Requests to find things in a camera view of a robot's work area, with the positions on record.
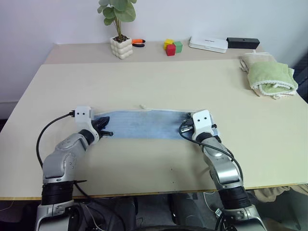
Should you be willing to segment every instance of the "white wall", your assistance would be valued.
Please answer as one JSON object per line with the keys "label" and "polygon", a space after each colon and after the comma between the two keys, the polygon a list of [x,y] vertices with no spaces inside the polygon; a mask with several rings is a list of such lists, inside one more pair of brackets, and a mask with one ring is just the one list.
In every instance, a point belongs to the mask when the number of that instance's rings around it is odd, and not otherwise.
{"label": "white wall", "polygon": [[[0,1],[0,102],[17,101],[53,43],[106,42],[116,34],[96,13],[97,0]],[[279,62],[293,65],[308,48],[308,0],[138,0],[124,24],[133,38],[258,38]]]}

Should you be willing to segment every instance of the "yellow block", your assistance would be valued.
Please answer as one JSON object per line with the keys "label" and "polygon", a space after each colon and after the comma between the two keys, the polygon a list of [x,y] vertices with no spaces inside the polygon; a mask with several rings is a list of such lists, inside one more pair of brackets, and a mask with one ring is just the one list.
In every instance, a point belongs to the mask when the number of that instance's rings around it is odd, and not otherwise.
{"label": "yellow block", "polygon": [[166,39],[165,43],[164,43],[164,50],[167,48],[167,45],[171,45],[173,44],[173,40],[172,39]]}

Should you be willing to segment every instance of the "small white object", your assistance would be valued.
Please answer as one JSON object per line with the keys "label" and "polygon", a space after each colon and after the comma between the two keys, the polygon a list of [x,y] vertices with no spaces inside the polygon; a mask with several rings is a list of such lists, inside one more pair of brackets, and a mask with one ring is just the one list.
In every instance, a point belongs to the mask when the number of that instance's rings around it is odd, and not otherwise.
{"label": "small white object", "polygon": [[131,44],[131,38],[123,42],[117,42],[114,40],[114,38],[110,38],[110,45],[112,53],[120,59],[125,59],[126,57],[133,54],[133,45]]}
{"label": "small white object", "polygon": [[192,139],[195,141],[197,136],[201,133],[211,133],[214,135],[212,130],[212,120],[211,115],[208,110],[201,110],[194,112],[192,114],[193,126],[194,126],[194,134],[192,135]]}
{"label": "small white object", "polygon": [[226,53],[228,49],[228,42],[218,38],[192,36],[189,46],[207,51]]}
{"label": "small white object", "polygon": [[75,122],[81,129],[86,129],[94,136],[94,141],[91,145],[96,144],[100,139],[99,134],[92,126],[94,112],[89,106],[79,106],[75,109]]}

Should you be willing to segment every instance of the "folded towel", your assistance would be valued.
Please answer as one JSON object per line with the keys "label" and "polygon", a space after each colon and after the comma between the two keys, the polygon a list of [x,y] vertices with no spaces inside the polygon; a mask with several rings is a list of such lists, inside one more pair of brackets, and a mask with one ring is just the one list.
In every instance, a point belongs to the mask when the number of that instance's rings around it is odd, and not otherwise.
{"label": "folded towel", "polygon": [[253,50],[252,53],[246,53],[242,56],[241,59],[241,66],[242,70],[249,72],[249,68],[254,64],[255,62],[276,62],[275,58],[267,52],[259,52],[256,53],[256,50]]}
{"label": "folded towel", "polygon": [[294,70],[277,62],[256,62],[251,65],[248,81],[253,90],[279,99],[296,94],[298,84],[293,79]]}

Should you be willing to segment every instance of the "orange object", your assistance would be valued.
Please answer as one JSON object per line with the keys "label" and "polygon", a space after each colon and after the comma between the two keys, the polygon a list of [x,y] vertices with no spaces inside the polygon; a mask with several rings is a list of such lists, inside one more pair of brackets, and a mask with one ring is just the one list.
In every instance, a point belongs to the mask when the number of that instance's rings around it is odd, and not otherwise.
{"label": "orange object", "polygon": [[133,39],[132,41],[131,41],[131,43],[144,43],[145,42],[145,40],[144,39],[140,39],[140,38],[138,38],[138,39]]}
{"label": "orange object", "polygon": [[131,41],[131,44],[134,46],[134,47],[144,47],[144,43],[145,43],[145,40],[144,39],[133,39]]}

